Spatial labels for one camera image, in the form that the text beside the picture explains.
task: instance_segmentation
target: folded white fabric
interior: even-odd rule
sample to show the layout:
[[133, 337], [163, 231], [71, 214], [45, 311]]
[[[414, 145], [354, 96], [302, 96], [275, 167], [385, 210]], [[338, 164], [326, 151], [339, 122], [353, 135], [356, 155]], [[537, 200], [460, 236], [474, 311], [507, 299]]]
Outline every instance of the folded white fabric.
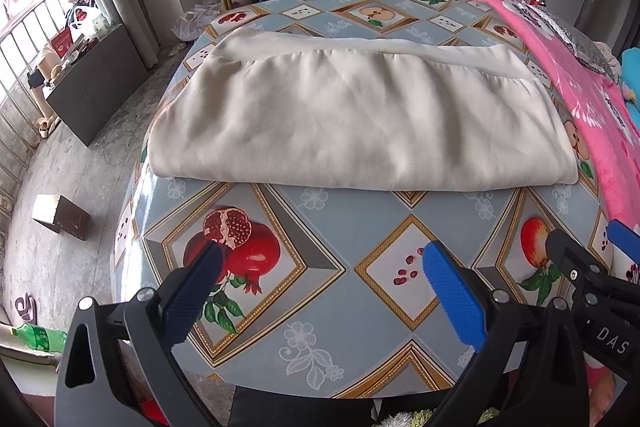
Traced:
[[573, 184], [540, 81], [506, 46], [241, 28], [156, 118], [157, 176], [374, 190]]

